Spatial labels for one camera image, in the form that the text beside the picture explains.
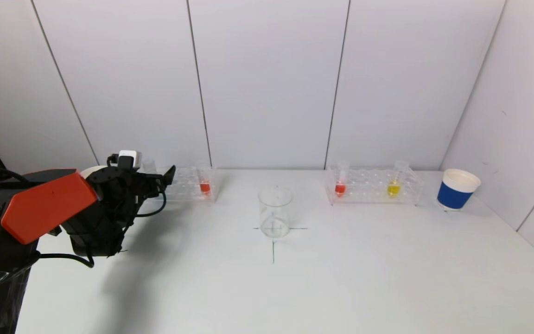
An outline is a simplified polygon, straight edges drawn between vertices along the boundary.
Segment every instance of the glass beaker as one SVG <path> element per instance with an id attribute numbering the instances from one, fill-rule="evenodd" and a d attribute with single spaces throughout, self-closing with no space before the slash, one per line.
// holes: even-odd
<path id="1" fill-rule="evenodd" d="M 259 191 L 259 230 L 270 238 L 290 232 L 292 192 L 283 186 L 268 186 Z"/>

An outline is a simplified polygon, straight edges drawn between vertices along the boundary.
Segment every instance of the red liquid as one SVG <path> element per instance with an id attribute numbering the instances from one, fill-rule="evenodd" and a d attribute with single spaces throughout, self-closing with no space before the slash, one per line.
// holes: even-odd
<path id="1" fill-rule="evenodd" d="M 211 187 L 209 183 L 200 183 L 199 187 L 201 188 L 201 192 L 204 194 L 209 194 L 211 192 Z"/>
<path id="2" fill-rule="evenodd" d="M 343 196 L 343 194 L 345 194 L 345 184 L 343 183 L 335 184 L 335 194 L 337 194 L 337 197 Z"/>

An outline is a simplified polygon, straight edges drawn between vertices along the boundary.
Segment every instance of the black cross mark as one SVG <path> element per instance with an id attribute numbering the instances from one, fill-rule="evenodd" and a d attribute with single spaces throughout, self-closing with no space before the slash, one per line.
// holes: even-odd
<path id="1" fill-rule="evenodd" d="M 290 230 L 307 230 L 307 227 L 290 227 Z M 271 239 L 271 264 L 275 263 L 275 240 Z"/>

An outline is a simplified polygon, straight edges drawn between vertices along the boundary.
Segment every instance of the test tube with yellow liquid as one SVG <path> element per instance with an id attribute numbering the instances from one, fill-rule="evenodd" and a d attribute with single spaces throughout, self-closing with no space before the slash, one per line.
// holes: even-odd
<path id="1" fill-rule="evenodd" d="M 390 176 L 390 180 L 388 181 L 388 186 L 386 188 L 386 192 L 390 198 L 394 199 L 401 192 L 401 185 L 405 180 L 405 174 L 407 173 L 408 169 L 409 163 L 405 161 L 395 161 L 393 173 Z"/>

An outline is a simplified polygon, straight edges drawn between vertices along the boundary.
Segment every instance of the test tube rack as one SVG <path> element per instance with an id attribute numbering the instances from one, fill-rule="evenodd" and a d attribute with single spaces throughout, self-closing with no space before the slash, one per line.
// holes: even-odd
<path id="1" fill-rule="evenodd" d="M 195 167 L 178 167 L 172 184 L 166 187 L 166 201 L 204 201 L 214 202 L 218 194 L 218 186 L 210 170 L 210 192 L 204 194 L 199 186 L 199 176 Z M 162 195 L 153 199 L 162 201 Z"/>
<path id="2" fill-rule="evenodd" d="M 393 169 L 368 169 L 352 167 L 345 182 L 343 195 L 335 193 L 339 170 L 327 169 L 326 191 L 331 205 L 336 203 L 388 203 L 416 205 L 424 191 L 424 182 L 412 169 L 407 169 L 399 194 L 390 198 L 387 193 L 388 182 Z"/>

